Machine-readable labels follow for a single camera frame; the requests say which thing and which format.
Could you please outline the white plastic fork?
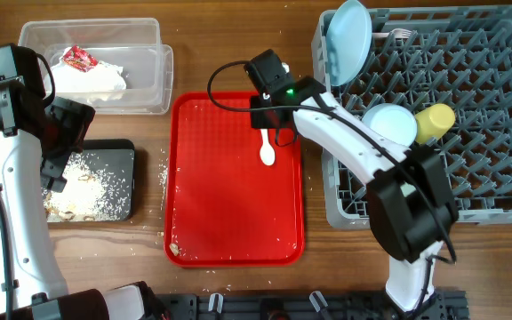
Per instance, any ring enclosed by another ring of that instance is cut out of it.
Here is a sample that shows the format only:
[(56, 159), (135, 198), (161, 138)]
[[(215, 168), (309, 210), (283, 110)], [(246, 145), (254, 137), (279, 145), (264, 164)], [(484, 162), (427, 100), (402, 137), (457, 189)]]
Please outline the white plastic fork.
[(374, 39), (383, 39), (393, 36), (395, 39), (405, 39), (409, 38), (412, 35), (412, 30), (405, 28), (394, 28), (389, 32), (377, 32), (373, 33), (372, 37)]

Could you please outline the red snack wrapper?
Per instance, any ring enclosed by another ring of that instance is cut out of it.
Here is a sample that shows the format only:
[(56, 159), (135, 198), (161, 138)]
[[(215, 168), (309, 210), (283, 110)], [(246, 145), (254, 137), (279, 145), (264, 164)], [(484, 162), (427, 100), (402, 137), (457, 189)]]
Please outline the red snack wrapper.
[(88, 72), (98, 65), (98, 61), (86, 50), (74, 45), (66, 50), (62, 61), (81, 72)]

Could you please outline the light blue plate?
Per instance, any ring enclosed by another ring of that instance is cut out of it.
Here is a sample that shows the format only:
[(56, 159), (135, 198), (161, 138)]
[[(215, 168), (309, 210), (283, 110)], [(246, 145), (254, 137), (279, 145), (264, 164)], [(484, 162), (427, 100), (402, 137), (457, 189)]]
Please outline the light blue plate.
[(372, 20), (357, 0), (348, 0), (333, 14), (326, 31), (332, 86), (353, 80), (362, 70), (372, 41)]

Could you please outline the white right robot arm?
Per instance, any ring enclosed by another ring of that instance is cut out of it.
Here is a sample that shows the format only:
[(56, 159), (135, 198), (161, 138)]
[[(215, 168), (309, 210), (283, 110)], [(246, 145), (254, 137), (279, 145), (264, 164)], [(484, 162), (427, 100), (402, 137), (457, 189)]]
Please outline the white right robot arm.
[(434, 292), (441, 247), (447, 263), (457, 260), (449, 232), (459, 214), (439, 155), (380, 136), (312, 77), (251, 81), (259, 94), (253, 111), (323, 147), (365, 186), (371, 231), (390, 257), (386, 294), (404, 315), (418, 316)]

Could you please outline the yellow cup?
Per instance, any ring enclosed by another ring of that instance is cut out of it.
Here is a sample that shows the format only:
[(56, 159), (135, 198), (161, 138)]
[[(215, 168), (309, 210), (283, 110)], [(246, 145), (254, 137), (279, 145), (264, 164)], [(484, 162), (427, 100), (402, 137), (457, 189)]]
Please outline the yellow cup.
[(415, 141), (425, 144), (431, 139), (439, 140), (455, 123), (455, 113), (445, 104), (432, 105), (415, 115), (417, 135)]

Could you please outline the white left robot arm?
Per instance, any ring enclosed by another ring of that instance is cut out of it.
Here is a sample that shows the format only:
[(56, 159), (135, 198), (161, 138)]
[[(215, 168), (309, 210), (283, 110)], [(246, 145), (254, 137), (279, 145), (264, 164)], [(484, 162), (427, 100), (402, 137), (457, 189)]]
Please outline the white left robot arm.
[(71, 293), (44, 216), (43, 188), (64, 185), (92, 108), (51, 99), (18, 78), (0, 81), (0, 319), (149, 319), (142, 283)]

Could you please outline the white plastic spoon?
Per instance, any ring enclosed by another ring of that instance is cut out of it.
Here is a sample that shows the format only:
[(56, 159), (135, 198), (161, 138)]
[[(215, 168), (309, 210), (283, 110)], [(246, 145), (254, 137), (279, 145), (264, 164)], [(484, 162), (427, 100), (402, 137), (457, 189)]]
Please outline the white plastic spoon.
[(268, 137), (267, 129), (260, 129), (260, 135), (262, 139), (262, 144), (260, 147), (260, 160), (264, 165), (271, 166), (275, 163), (276, 154), (275, 150), (271, 146)]

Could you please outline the white napkin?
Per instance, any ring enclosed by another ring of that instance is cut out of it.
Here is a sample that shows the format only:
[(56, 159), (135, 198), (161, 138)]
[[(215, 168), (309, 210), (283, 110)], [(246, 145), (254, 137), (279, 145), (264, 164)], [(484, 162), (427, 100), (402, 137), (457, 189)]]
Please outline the white napkin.
[(69, 66), (65, 62), (51, 67), (55, 93), (65, 99), (92, 104), (97, 100), (119, 100), (127, 84), (123, 68), (100, 61), (88, 71)]

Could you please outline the light blue bowl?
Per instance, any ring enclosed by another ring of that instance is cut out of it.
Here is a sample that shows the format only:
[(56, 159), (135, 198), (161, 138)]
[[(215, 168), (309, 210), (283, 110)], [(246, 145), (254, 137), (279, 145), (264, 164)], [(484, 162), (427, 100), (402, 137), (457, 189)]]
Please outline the light blue bowl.
[(397, 144), (410, 147), (417, 136), (417, 122), (406, 108), (383, 103), (367, 110), (362, 122), (380, 136)]

